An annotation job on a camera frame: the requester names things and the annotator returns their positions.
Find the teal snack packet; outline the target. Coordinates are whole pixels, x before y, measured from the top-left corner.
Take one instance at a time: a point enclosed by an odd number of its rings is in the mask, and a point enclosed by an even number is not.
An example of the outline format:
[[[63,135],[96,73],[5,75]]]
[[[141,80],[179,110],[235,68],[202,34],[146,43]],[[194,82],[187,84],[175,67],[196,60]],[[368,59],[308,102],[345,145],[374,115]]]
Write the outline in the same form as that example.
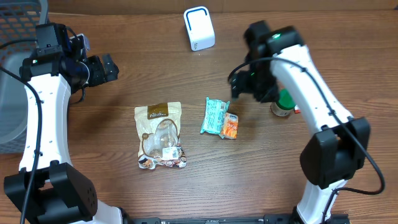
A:
[[[205,117],[202,122],[200,133],[221,134],[224,116],[229,108],[230,102],[206,98]]]

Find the beige dried food bag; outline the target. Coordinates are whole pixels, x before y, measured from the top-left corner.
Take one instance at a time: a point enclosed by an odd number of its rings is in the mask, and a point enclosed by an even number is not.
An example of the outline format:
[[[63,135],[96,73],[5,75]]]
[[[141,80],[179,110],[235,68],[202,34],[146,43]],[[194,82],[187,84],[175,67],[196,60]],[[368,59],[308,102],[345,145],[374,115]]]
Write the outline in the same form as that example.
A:
[[[159,103],[134,108],[136,130],[140,140],[138,166],[184,168],[187,158],[180,140],[180,102]]]

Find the grey plastic mesh basket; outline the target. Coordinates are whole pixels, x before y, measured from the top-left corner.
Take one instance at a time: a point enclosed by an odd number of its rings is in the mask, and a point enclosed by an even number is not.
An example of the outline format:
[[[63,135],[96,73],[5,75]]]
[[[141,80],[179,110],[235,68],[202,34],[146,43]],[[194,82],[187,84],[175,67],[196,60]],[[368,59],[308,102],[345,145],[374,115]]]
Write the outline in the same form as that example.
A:
[[[48,21],[47,0],[1,0],[1,44],[35,38],[35,27]],[[1,49],[1,67],[19,74],[22,61],[35,49],[34,42],[20,42]],[[1,153],[24,151],[27,97],[24,85],[1,72]]]

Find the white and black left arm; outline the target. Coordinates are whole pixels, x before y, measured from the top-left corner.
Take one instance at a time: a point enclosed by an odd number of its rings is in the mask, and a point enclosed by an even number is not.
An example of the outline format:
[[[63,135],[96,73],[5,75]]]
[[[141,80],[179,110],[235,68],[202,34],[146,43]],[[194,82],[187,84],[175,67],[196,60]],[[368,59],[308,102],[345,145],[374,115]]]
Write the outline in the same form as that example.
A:
[[[86,37],[63,24],[35,31],[36,49],[15,75],[28,98],[27,137],[19,172],[4,179],[5,194],[21,223],[127,223],[125,211],[100,201],[73,167],[67,138],[71,95],[116,80],[118,67],[107,54],[88,57]]]

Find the green lid jar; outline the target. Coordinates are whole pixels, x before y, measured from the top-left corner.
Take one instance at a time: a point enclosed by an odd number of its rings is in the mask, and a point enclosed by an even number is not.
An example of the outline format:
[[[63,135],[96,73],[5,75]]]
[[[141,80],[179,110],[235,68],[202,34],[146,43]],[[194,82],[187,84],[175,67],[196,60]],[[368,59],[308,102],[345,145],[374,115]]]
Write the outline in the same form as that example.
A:
[[[290,93],[286,89],[283,89],[279,93],[279,99],[271,103],[271,111],[276,116],[285,117],[293,112],[295,106],[296,103]]]

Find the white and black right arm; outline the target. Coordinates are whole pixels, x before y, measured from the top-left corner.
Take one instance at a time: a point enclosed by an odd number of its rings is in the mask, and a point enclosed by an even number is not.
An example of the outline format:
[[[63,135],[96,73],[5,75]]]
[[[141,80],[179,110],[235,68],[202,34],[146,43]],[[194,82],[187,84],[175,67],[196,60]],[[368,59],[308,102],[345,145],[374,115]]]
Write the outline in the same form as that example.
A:
[[[370,125],[336,99],[314,65],[308,47],[292,26],[271,30],[264,21],[244,33],[248,54],[229,75],[231,96],[250,93],[261,103],[280,105],[279,85],[291,95],[307,124],[310,140],[300,155],[307,178],[291,215],[268,215],[267,223],[348,223],[331,213],[338,189],[362,168]]]

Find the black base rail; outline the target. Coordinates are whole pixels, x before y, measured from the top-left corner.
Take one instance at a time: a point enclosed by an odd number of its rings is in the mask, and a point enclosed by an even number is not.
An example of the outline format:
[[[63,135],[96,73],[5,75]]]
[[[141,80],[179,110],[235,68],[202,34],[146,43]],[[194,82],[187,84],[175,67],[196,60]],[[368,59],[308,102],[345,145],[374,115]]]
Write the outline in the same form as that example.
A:
[[[134,218],[135,224],[288,224],[297,223],[290,220],[289,214],[264,215],[263,217],[241,218]]]

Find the white barcode scanner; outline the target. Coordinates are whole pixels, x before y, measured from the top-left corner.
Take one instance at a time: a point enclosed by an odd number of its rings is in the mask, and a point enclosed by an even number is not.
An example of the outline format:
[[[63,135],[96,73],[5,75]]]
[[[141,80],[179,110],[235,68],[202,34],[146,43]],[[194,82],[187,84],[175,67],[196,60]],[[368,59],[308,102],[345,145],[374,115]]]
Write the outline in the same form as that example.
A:
[[[192,51],[199,51],[215,45],[215,32],[209,10],[205,6],[187,9],[183,13]]]

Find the red stick snack packet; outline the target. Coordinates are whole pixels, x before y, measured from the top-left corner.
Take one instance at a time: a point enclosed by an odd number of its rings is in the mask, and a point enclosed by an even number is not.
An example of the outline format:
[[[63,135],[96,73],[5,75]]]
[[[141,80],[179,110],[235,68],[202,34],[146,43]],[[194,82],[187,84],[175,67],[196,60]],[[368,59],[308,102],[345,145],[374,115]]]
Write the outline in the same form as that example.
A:
[[[294,113],[295,114],[300,114],[301,113],[301,110],[300,110],[300,108],[297,105],[294,108]]]

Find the orange snack packet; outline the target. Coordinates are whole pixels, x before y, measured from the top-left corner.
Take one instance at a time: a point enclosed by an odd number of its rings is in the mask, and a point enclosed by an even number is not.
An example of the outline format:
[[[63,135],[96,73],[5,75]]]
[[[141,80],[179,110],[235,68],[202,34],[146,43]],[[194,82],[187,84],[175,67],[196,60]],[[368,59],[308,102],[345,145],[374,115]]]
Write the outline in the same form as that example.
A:
[[[222,139],[236,139],[238,133],[238,116],[231,113],[225,113],[223,127],[220,137]]]

